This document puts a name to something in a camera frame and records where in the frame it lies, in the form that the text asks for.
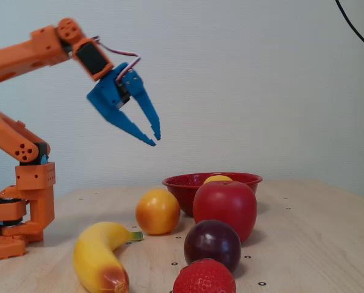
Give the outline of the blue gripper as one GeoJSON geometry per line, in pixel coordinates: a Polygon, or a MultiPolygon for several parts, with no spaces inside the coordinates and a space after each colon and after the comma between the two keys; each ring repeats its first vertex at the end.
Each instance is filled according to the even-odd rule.
{"type": "Polygon", "coordinates": [[[129,69],[122,78],[123,82],[116,80],[118,75],[126,67],[127,62],[124,62],[107,73],[87,95],[87,99],[106,121],[138,140],[154,147],[155,142],[141,132],[136,124],[132,123],[126,114],[121,111],[121,108],[130,100],[130,96],[132,96],[150,122],[155,138],[157,140],[161,139],[159,116],[138,73],[133,69],[129,69]]]}

